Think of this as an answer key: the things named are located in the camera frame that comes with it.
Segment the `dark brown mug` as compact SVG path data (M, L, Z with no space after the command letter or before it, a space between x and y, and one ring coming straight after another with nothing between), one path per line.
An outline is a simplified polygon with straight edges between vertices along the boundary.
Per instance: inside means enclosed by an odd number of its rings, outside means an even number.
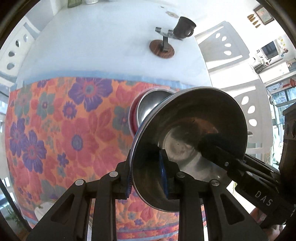
M185 39L193 35L196 24L189 18L181 16L173 29L173 34L179 39Z

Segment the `floral quilted table mat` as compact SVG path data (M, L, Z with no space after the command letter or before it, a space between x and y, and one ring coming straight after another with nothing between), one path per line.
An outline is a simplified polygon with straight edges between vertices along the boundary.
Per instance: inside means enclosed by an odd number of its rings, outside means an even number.
M57 201L77 180L93 181L125 160L133 137L133 100L154 83L60 77L10 92L5 120L6 158L22 216Z

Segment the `white chair far left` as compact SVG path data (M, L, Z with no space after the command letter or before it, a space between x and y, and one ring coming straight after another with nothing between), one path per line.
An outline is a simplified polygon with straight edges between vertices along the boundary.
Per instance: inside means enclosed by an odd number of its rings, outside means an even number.
M1 47L1 73L16 78L40 31L24 16Z

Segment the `red steel bowl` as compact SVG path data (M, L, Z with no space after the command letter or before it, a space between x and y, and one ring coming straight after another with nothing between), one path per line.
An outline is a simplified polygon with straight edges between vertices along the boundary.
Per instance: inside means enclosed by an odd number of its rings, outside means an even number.
M170 88L153 87L145 89L133 100L128 113L128 126L132 137L148 114L174 93L176 91Z

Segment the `white chair near right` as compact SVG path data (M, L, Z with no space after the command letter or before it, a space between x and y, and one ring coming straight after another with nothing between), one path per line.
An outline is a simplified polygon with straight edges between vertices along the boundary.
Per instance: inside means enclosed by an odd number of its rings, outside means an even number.
M273 145L269 98L261 80L222 89L240 105L247 123L247 154L267 154Z

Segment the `framed picture on wall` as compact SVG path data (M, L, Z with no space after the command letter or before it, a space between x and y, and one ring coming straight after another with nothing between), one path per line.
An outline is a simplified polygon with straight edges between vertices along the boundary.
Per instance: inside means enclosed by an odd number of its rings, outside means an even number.
M262 21L262 23L264 25L267 25L269 23L271 23L272 21L274 21L274 17L269 13L269 11L262 5L257 6L254 10L253 10L256 15L260 18L260 20Z

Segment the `white chair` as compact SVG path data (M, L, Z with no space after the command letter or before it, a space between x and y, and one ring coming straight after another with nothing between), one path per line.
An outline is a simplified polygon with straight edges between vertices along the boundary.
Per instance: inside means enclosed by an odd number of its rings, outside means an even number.
M249 58L250 51L229 22L195 36L209 72L230 67Z
M11 88L15 85L16 77L1 71L1 122L6 117Z
M267 154L273 145L269 98L261 80L222 89L240 105L247 123L247 154Z
M24 16L1 47L1 73L16 78L40 31Z

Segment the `white chair near left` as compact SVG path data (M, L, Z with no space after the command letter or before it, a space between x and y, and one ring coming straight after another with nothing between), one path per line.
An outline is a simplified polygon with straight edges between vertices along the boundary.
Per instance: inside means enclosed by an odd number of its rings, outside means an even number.
M1 71L1 122L6 117L11 88L15 85L16 77Z

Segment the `blue steel bowl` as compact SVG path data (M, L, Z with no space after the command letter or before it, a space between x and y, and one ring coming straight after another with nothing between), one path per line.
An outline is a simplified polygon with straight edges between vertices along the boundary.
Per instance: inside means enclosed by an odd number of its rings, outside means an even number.
M161 178L160 150L178 168L197 180L216 179L223 187L231 180L226 170L200 152L210 141L234 157L244 157L247 124L238 102L210 87L181 90L152 109L141 123L130 150L132 183L138 196L154 209L177 212L179 203L166 197Z

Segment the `white floral square plate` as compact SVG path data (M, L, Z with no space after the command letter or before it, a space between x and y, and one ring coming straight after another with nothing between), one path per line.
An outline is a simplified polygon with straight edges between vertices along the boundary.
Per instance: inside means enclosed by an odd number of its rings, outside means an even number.
M36 206L34 213L38 221L49 211L49 209L54 205L53 201L46 201Z

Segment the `white chair far right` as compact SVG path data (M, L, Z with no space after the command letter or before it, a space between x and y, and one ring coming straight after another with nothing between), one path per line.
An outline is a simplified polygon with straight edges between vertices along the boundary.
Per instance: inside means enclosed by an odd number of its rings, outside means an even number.
M249 58L250 51L229 22L195 36L209 72L230 67Z

